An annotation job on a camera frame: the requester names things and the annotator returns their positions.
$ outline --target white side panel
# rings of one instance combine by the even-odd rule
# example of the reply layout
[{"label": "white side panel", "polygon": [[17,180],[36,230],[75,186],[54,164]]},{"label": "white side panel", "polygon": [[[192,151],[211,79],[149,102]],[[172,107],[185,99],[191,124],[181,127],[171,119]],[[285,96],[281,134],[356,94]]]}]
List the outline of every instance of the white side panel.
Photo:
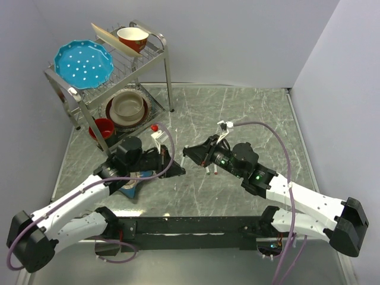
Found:
[{"label": "white side panel", "polygon": [[[271,189],[267,190],[268,200],[291,206],[287,179],[283,175],[273,177],[270,186]],[[335,229],[337,222],[334,218],[341,216],[344,209],[341,204],[343,200],[321,195],[296,183],[293,183],[292,191],[297,211],[319,220],[330,230]]]},{"label": "white side panel", "polygon": [[[272,226],[279,232],[288,232],[290,223],[292,222],[292,212],[279,209],[273,216]],[[299,235],[307,235],[313,238],[322,239],[329,242],[329,238],[324,234],[325,226],[309,215],[296,213],[296,222],[294,224],[294,232]]]},{"label": "white side panel", "polygon": [[[42,208],[41,210],[35,211],[33,213],[34,217],[32,220],[36,220],[39,217],[46,214],[51,208],[54,206],[60,204],[63,200],[67,199],[68,197],[72,196],[76,192],[82,190],[86,185],[89,185],[93,182],[99,181],[99,176],[90,175],[81,185],[76,187],[74,190],[67,193],[62,198],[56,200],[54,203],[51,203],[50,205],[46,206],[45,208]],[[62,206],[59,210],[54,212],[52,215],[50,215],[47,219],[41,221],[38,226],[39,227],[45,227],[45,235],[48,239],[53,238],[56,233],[59,232],[71,219],[75,218],[79,215],[79,213],[83,212],[88,208],[88,206],[91,206],[95,202],[98,202],[106,197],[109,196],[109,188],[104,186],[104,184],[99,184],[88,191],[85,191],[85,193],[80,194],[78,197],[74,198],[70,202],[68,202],[66,205]]]},{"label": "white side panel", "polygon": [[71,220],[53,237],[59,241],[55,247],[55,253],[57,254],[61,250],[83,239],[102,234],[106,227],[107,223],[105,218],[96,212],[93,212],[87,217]]},{"label": "white side panel", "polygon": [[379,18],[379,0],[341,0],[291,92],[321,191],[366,211],[369,229],[351,259],[364,285],[379,284]]}]

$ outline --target red bowl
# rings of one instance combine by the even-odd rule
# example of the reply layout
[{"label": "red bowl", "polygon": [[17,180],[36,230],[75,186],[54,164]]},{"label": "red bowl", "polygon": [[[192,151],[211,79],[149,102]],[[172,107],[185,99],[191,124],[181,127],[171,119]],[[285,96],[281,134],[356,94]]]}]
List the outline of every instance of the red bowl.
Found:
[{"label": "red bowl", "polygon": [[[110,119],[100,118],[95,120],[95,124],[97,125],[102,137],[106,140],[111,137],[115,133],[115,126]],[[90,136],[96,140],[95,134],[91,128],[88,129],[88,133]]]},{"label": "red bowl", "polygon": [[136,52],[141,52],[147,44],[149,34],[140,28],[121,28],[118,30],[120,42]]}]

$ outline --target cream plate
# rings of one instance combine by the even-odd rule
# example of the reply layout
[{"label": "cream plate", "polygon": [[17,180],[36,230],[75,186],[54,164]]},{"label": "cream plate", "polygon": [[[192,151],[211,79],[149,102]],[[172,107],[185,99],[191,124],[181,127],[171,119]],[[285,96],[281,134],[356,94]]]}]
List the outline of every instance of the cream plate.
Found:
[{"label": "cream plate", "polygon": [[143,118],[143,117],[141,117],[141,118],[133,120],[133,121],[126,121],[126,120],[122,119],[121,117],[119,117],[118,114],[115,113],[115,111],[113,110],[112,107],[109,109],[109,116],[111,117],[111,120],[114,123],[116,123],[120,126],[131,126],[131,125],[137,124]]}]

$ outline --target table surface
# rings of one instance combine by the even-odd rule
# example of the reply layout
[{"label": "table surface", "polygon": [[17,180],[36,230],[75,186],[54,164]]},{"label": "table surface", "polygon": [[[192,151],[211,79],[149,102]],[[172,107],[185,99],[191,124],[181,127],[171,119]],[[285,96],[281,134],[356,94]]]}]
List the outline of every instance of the table surface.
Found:
[{"label": "table surface", "polygon": [[[167,106],[166,88],[146,89]],[[284,89],[237,87],[197,87],[174,85],[175,112],[166,113],[161,121],[169,127],[176,148],[175,160],[181,161],[185,145],[203,143],[219,132],[220,120],[261,121],[280,135],[292,163],[292,181],[313,189],[311,174]],[[143,149],[154,146],[147,129],[139,137]],[[259,154],[259,162],[286,176],[286,159],[275,136],[263,126],[241,126],[227,137],[231,146],[250,142]],[[95,146],[82,128],[74,131],[64,158],[54,200],[79,185],[106,156]],[[155,179],[138,185],[136,197],[128,199],[117,192],[88,210],[107,206],[117,216],[257,216],[268,205],[279,205],[247,193],[241,180],[219,169],[218,175],[206,175],[205,169],[185,160],[186,175]]]},{"label": "table surface", "polygon": [[[288,268],[296,257],[290,250]],[[122,260],[119,254],[112,259]],[[269,285],[278,264],[256,251],[236,248],[140,251],[132,262],[110,264],[94,257],[94,245],[78,243],[57,254],[34,276],[35,285]],[[335,250],[321,240],[310,240],[283,285],[344,285]]]}]

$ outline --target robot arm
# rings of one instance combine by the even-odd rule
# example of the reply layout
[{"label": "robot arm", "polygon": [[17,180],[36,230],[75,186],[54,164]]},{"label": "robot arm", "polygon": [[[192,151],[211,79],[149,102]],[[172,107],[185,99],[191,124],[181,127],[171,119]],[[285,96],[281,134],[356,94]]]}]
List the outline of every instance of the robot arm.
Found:
[{"label": "robot arm", "polygon": [[[184,148],[183,154],[202,167],[214,163],[242,178],[242,187],[252,195],[290,205],[287,179],[258,163],[259,155],[248,142],[231,150],[225,136],[213,135],[203,144]],[[301,212],[296,214],[294,232],[326,240],[337,251],[357,257],[369,225],[360,202],[330,198],[291,183],[296,211]],[[279,232],[288,232],[291,212],[275,208],[271,225]]]},{"label": "robot arm", "polygon": [[[83,191],[86,186],[102,179],[129,176],[132,172],[155,171],[161,173],[170,162],[165,145],[142,151],[141,141],[128,137],[103,164],[81,185],[50,205],[28,215],[24,211],[16,214],[9,230],[7,246],[10,248],[20,233],[33,223],[23,237],[14,245],[13,253],[33,273],[44,267],[54,255],[83,239],[102,235],[114,236],[119,230],[118,218],[106,207],[95,210],[83,218],[75,218],[95,202],[112,195],[127,183],[115,180],[100,183]],[[169,178],[185,174],[185,169],[175,161],[159,178]],[[46,215],[51,209],[59,207],[54,213]]]}]

